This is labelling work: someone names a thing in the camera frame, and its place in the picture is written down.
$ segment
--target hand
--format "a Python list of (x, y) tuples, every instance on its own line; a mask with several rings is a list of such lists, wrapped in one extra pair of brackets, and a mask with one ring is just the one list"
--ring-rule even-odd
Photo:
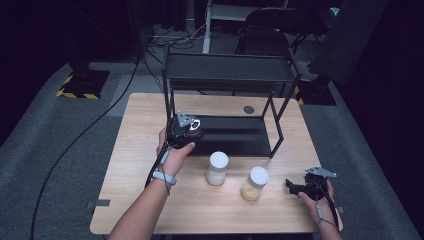
[[(162, 129), (159, 133), (159, 146), (156, 148), (156, 154), (159, 155), (160, 150), (165, 141), (166, 129)], [(162, 171), (170, 176), (177, 175), (181, 170), (184, 162), (184, 158), (193, 150), (194, 142), (187, 144), (181, 149), (170, 148), (168, 158), (165, 161)]]
[[(331, 199), (334, 199), (334, 188), (333, 185), (331, 185), (330, 180), (327, 179), (327, 189), (328, 189), (328, 195), (330, 195)], [(333, 213), (331, 212), (330, 205), (328, 203), (328, 200), (323, 197), (322, 199), (318, 200), (318, 202), (315, 202), (314, 200), (310, 199), (308, 195), (304, 192), (299, 192), (298, 194), (299, 198), (302, 200), (302, 202), (306, 205), (306, 207), (309, 209), (309, 214), (312, 217), (312, 220), (315, 222), (315, 224), (319, 224), (321, 219), (318, 216), (316, 205), (321, 207), (321, 211), (323, 214), (323, 218), (335, 225), (334, 223), (334, 217)]]

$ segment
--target wrist strap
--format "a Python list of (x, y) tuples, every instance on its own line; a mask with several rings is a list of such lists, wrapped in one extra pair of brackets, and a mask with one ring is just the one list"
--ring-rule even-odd
[(153, 178), (161, 179), (167, 183), (170, 183), (171, 185), (177, 184), (177, 179), (169, 176), (168, 174), (165, 174), (163, 172), (159, 172), (157, 169), (153, 172)]

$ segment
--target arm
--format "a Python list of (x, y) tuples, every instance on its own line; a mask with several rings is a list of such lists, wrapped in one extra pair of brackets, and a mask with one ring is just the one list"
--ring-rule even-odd
[[(165, 129), (159, 134), (158, 153), (165, 140)], [(194, 143), (190, 143), (181, 149), (171, 148), (165, 164), (159, 170), (170, 176), (175, 176), (181, 169), (184, 157), (194, 148)], [(168, 189), (171, 184), (160, 179), (153, 179), (135, 200), (130, 208), (122, 215), (116, 223), (108, 239), (150, 239), (159, 215), (168, 197)]]
[[(327, 188), (328, 188), (328, 193), (330, 197), (333, 199), (334, 188), (333, 188), (333, 185), (331, 185), (330, 180), (327, 180)], [(298, 196), (302, 200), (302, 202), (306, 205), (306, 207), (309, 209), (309, 214), (311, 215), (312, 220), (317, 225), (323, 240), (342, 239), (342, 237), (340, 236), (339, 230), (336, 228), (333, 214), (331, 212), (329, 203), (326, 198), (322, 198), (318, 202), (315, 202), (303, 192), (299, 192)], [(317, 203), (321, 208), (321, 211), (323, 214), (323, 220), (321, 220), (318, 216), (318, 212), (316, 208)]]

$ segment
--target glass jar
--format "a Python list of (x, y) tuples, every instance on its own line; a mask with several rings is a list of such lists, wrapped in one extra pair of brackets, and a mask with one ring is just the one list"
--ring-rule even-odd
[(268, 183), (269, 174), (263, 167), (254, 167), (250, 171), (249, 177), (241, 186), (241, 195), (246, 200), (257, 200), (261, 195), (262, 188)]
[(209, 161), (210, 164), (206, 179), (212, 185), (221, 185), (225, 181), (228, 156), (223, 152), (214, 152), (210, 156)]

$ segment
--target gray carpet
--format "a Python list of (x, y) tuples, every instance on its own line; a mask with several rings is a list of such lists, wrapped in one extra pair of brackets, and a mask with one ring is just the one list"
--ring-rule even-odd
[[(235, 43), (235, 36), (221, 34), (212, 39), (211, 52), (232, 53)], [(174, 50), (200, 52), (201, 45), (202, 41), (197, 40), (192, 49)], [(318, 46), (313, 38), (308, 39), (296, 54), (305, 73), (305, 66)], [(161, 59), (161, 49), (155, 48), (154, 54)], [(160, 64), (150, 55), (146, 60), (152, 72), (160, 77)], [(37, 196), (49, 169), (123, 93), (135, 64), (98, 62), (90, 67), (111, 71), (100, 100), (55, 97), (71, 71), (65, 65), (48, 79), (0, 148), (0, 239), (29, 238)], [(301, 111), (322, 166), (339, 176), (332, 182), (336, 204), (346, 211), (342, 214), (342, 236), (344, 239), (420, 239), (342, 98), (332, 84), (330, 89), (337, 106), (302, 105)], [(103, 239), (90, 232), (92, 209), (86, 205), (100, 193), (128, 95), (132, 92), (160, 92), (145, 63), (140, 63), (120, 102), (60, 159), (41, 199), (35, 239)], [(284, 236), (273, 235), (268, 239), (284, 239)]]

